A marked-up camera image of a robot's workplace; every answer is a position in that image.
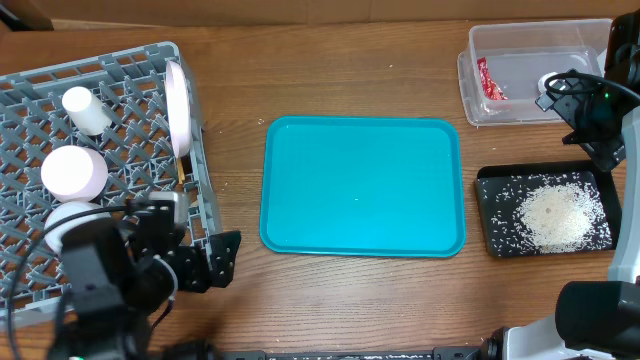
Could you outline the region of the white tissue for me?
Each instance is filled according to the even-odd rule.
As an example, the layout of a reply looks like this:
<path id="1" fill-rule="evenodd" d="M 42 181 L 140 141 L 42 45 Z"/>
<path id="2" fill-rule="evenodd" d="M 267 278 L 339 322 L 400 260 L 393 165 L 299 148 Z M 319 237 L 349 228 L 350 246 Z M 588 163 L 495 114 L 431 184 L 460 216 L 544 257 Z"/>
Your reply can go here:
<path id="1" fill-rule="evenodd" d="M 557 79 L 551 80 L 551 77 L 555 75 L 557 75 L 557 72 L 550 72 L 540 77 L 538 80 L 538 91 L 540 94 L 547 93 L 549 89 L 559 90 L 562 88 L 562 82 L 558 82 Z"/>

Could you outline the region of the wooden chopstick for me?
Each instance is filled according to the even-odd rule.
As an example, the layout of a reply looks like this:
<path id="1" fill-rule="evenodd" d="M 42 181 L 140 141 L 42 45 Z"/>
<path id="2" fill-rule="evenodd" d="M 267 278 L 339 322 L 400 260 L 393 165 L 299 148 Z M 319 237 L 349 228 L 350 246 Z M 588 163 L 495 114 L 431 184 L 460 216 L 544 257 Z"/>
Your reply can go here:
<path id="1" fill-rule="evenodd" d="M 178 173 L 178 182 L 179 184 L 183 184 L 185 181 L 185 173 L 184 173 L 181 158 L 176 158 L 176 167 L 177 167 L 177 173 Z"/>

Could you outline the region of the grey small bowl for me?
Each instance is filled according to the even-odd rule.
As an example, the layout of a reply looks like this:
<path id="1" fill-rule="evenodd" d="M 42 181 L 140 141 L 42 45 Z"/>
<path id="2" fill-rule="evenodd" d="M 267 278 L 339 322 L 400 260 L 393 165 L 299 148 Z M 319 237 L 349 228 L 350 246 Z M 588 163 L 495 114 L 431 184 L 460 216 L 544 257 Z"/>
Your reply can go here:
<path id="1" fill-rule="evenodd" d="M 49 229 L 53 224 L 64 220 L 72 215 L 76 215 L 78 213 L 86 212 L 89 210 L 101 209 L 100 205 L 90 203 L 90 202 L 81 202 L 81 201 L 71 201 L 67 203 L 63 203 L 62 205 L 55 208 L 50 215 L 47 217 L 45 222 L 45 229 Z M 110 213 L 98 213 L 83 216 L 78 219 L 70 220 L 65 222 L 64 224 L 59 225 L 55 229 L 48 232 L 45 236 L 45 242 L 47 246 L 56 254 L 59 255 L 62 250 L 62 236 L 73 229 L 74 227 L 81 225 L 83 223 L 96 220 L 98 218 L 109 217 Z"/>

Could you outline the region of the red snack wrapper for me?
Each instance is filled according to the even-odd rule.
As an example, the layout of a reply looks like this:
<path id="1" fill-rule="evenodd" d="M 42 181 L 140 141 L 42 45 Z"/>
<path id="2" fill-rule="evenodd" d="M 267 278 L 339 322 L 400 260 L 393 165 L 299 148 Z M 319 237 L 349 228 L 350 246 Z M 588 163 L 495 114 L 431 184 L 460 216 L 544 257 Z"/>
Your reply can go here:
<path id="1" fill-rule="evenodd" d="M 507 97 L 500 86 L 491 78 L 487 59 L 485 57 L 477 60 L 477 67 L 485 97 L 489 100 L 507 100 Z"/>

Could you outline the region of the white plate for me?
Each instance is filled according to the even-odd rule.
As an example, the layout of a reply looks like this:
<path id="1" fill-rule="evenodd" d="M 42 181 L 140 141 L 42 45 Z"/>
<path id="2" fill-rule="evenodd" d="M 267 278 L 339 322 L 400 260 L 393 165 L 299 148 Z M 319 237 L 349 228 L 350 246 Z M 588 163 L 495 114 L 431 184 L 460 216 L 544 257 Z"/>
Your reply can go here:
<path id="1" fill-rule="evenodd" d="M 191 116 L 187 81 L 182 67 L 168 61 L 165 73 L 167 118 L 173 153 L 186 156 L 191 148 Z"/>

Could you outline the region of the white paper cup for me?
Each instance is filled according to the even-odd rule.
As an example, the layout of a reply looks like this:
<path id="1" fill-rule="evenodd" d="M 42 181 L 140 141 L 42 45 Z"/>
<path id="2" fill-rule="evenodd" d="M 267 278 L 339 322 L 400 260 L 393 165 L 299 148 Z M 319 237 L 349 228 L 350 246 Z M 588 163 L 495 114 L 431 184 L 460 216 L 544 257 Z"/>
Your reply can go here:
<path id="1" fill-rule="evenodd" d="M 68 89 L 62 96 L 62 105 L 76 128 L 85 135 L 100 135 L 112 124 L 102 109 L 103 103 L 86 87 Z"/>

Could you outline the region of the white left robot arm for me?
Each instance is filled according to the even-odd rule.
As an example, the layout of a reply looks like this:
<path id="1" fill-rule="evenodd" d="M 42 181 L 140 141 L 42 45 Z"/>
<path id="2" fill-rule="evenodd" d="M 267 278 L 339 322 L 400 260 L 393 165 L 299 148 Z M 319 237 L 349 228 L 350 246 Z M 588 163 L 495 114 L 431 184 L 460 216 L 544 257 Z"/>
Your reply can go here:
<path id="1" fill-rule="evenodd" d="M 241 243 L 238 230 L 214 234 L 208 249 L 186 246 L 188 205 L 174 192 L 129 200 L 62 219 L 76 221 L 62 237 L 61 262 L 71 284 L 55 314 L 50 359 L 215 359 L 206 340 L 149 349 L 157 309 L 169 314 L 178 292 L 205 293 L 232 279 Z"/>

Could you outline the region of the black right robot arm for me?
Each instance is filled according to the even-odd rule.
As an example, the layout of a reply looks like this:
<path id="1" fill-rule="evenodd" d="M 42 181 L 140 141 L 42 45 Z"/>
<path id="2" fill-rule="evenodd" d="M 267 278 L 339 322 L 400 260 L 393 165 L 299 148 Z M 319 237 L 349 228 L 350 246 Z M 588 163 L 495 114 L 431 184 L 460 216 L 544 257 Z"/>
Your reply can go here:
<path id="1" fill-rule="evenodd" d="M 496 330 L 467 359 L 635 359 L 639 355 L 639 15 L 610 28 L 601 75 L 550 74 L 537 106 L 569 126 L 583 161 L 487 166 L 474 182 L 495 258 L 610 252 L 607 276 L 571 281 L 554 312 Z"/>

